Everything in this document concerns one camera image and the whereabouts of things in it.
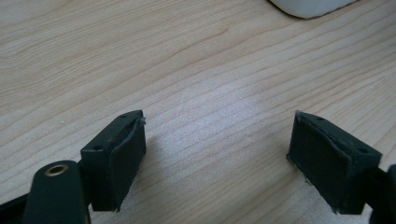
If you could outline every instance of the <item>wooden table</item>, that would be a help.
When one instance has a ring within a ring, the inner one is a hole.
[[[93,223],[367,223],[285,155],[294,111],[396,162],[396,1],[300,20],[263,0],[0,3],[0,203],[143,109],[148,154]]]

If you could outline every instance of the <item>screw hole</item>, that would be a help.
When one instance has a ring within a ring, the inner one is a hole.
[[[366,148],[358,148],[358,151],[361,153],[368,153],[369,151]]]
[[[100,149],[102,149],[102,148],[103,148],[102,146],[94,146],[94,147],[93,147],[94,150],[100,150]]]
[[[65,164],[54,165],[54,166],[50,167],[48,170],[46,170],[45,175],[47,175],[47,176],[61,175],[68,168],[69,167]]]

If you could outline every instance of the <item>white rounded object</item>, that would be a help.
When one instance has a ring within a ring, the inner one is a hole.
[[[322,16],[356,0],[271,0],[290,15],[301,18]]]

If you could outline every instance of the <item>light wood tabletop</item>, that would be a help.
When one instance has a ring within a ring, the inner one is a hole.
[[[148,153],[92,223],[368,223],[286,160],[295,110],[396,163],[396,1],[313,20],[265,0],[0,2],[0,203],[142,109]]]

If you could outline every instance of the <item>wood grain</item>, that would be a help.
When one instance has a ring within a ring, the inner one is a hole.
[[[0,2],[0,203],[143,109],[148,154],[93,223],[367,223],[285,160],[293,113],[396,161],[396,2],[299,20],[263,0]]]

